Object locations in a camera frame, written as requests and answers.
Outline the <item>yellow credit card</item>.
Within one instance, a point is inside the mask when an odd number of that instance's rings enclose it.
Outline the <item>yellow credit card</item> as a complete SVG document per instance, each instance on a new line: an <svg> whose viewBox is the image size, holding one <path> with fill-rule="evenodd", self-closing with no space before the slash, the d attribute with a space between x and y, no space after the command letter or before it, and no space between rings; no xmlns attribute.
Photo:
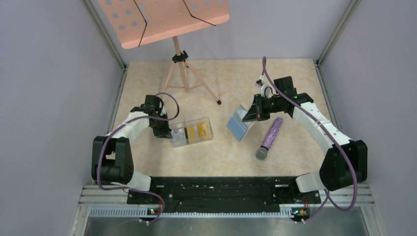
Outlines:
<svg viewBox="0 0 417 236"><path fill-rule="evenodd" d="M188 144L196 144L213 139L211 126L208 122L188 126L185 128L184 133Z"/></svg>

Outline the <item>clear plastic card box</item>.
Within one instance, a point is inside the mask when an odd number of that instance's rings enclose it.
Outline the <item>clear plastic card box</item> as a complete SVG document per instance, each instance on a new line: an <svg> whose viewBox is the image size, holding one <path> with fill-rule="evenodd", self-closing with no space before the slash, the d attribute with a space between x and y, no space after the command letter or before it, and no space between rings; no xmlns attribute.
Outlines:
<svg viewBox="0 0 417 236"><path fill-rule="evenodd" d="M208 117L170 124L170 129L172 135L170 143L174 148L213 139L213 131Z"/></svg>

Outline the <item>purple glitter microphone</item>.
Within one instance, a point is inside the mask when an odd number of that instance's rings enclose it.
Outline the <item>purple glitter microphone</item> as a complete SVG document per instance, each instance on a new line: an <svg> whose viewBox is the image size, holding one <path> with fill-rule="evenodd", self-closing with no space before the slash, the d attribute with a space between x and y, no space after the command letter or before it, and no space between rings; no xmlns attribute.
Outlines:
<svg viewBox="0 0 417 236"><path fill-rule="evenodd" d="M276 118L269 128L262 144L257 149L255 156L257 159L264 160L268 156L268 152L271 149L280 129L284 123L283 118Z"/></svg>

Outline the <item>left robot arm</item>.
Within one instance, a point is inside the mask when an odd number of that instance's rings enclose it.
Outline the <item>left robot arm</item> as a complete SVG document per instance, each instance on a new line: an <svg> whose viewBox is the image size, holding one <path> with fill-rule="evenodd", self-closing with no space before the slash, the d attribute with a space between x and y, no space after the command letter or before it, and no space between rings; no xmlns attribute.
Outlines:
<svg viewBox="0 0 417 236"><path fill-rule="evenodd" d="M158 191L151 186L151 177L134 168L131 146L141 132L151 128L156 138L170 139L171 129L163 100L147 95L142 105L131 109L127 118L105 136L92 143L91 176L97 183L111 183L139 190L145 203L157 199Z"/></svg>

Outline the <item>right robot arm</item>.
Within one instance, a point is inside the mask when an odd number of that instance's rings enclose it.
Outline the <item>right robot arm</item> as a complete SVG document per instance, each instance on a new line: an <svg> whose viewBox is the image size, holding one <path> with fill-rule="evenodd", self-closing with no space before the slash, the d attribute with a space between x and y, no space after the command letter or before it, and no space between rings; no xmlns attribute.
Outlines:
<svg viewBox="0 0 417 236"><path fill-rule="evenodd" d="M292 77L274 80L274 85L283 94L266 97L254 95L244 122L263 121L272 113L284 112L301 124L323 151L325 158L319 170L292 180L288 189L289 198L301 203L308 192L327 189L335 191L354 184L350 166L358 183L367 180L367 145L362 140L354 141L339 131L318 109L306 93L298 93Z"/></svg>

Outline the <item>white grey credit card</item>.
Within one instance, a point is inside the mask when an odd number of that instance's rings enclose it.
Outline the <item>white grey credit card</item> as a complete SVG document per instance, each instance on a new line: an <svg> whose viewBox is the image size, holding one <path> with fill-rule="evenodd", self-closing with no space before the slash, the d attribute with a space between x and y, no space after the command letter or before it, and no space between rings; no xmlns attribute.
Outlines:
<svg viewBox="0 0 417 236"><path fill-rule="evenodd" d="M172 138L171 138L171 144L173 147L181 147L186 144L186 138L184 134L184 129L173 129L171 132Z"/></svg>

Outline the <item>pink music stand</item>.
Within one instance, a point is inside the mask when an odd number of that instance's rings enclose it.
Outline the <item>pink music stand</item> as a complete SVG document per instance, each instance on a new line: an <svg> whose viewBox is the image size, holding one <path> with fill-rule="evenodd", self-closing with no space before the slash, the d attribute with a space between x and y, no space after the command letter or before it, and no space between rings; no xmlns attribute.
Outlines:
<svg viewBox="0 0 417 236"><path fill-rule="evenodd" d="M141 46L171 38L176 54L162 91L170 88L174 68L180 70L185 91L193 88L188 84L186 69L200 81L217 104L221 100L214 94L197 70L188 61L188 54L179 46L178 36L208 27L223 24L230 19L229 3L226 0L101 0L107 19L115 30L124 49Z"/></svg>

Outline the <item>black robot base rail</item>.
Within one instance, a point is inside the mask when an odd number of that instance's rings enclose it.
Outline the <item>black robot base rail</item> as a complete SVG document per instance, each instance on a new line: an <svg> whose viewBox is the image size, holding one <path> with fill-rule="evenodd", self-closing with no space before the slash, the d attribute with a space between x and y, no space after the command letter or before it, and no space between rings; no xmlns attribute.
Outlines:
<svg viewBox="0 0 417 236"><path fill-rule="evenodd" d="M164 213L274 213L284 204L319 204L319 192L299 193L295 177L152 177L156 196L128 192L129 205L165 204Z"/></svg>

